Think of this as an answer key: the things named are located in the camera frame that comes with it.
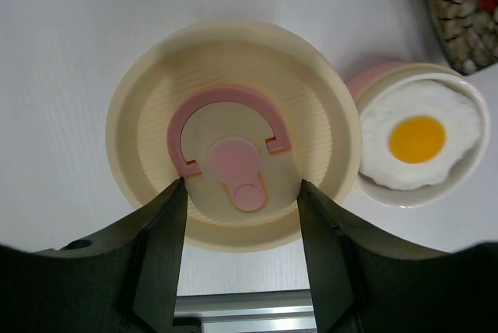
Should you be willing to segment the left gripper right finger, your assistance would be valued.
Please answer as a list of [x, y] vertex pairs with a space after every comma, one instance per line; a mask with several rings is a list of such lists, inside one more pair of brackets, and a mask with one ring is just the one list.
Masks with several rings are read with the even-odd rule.
[[297, 198], [319, 332], [495, 332], [497, 245], [453, 254], [348, 212], [309, 181]]

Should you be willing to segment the pink and cream lunch bowl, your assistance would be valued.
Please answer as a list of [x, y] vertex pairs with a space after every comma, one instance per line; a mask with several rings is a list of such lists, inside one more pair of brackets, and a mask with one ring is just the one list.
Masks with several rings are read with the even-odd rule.
[[347, 86], [359, 112], [360, 123], [363, 112], [383, 94], [403, 84], [423, 80], [441, 83], [473, 101], [482, 119], [481, 139], [454, 164], [447, 179], [440, 184], [394, 190], [375, 183], [359, 171], [356, 180], [359, 191], [377, 204], [412, 209], [440, 205], [459, 195], [468, 197], [488, 150], [491, 119], [483, 95], [464, 76], [435, 64], [393, 61], [368, 68], [351, 79]]

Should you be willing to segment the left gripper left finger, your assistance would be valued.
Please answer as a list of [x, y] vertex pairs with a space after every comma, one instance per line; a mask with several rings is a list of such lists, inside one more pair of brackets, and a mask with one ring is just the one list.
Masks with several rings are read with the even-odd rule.
[[188, 195], [152, 201], [65, 247], [1, 248], [3, 332], [171, 332]]

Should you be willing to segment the toy fried egg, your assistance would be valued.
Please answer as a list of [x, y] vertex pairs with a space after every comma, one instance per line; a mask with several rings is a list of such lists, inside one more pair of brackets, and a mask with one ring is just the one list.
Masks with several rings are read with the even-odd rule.
[[482, 119], [466, 96], [423, 80], [391, 89], [361, 117], [360, 173], [394, 190], [445, 181], [481, 139]]

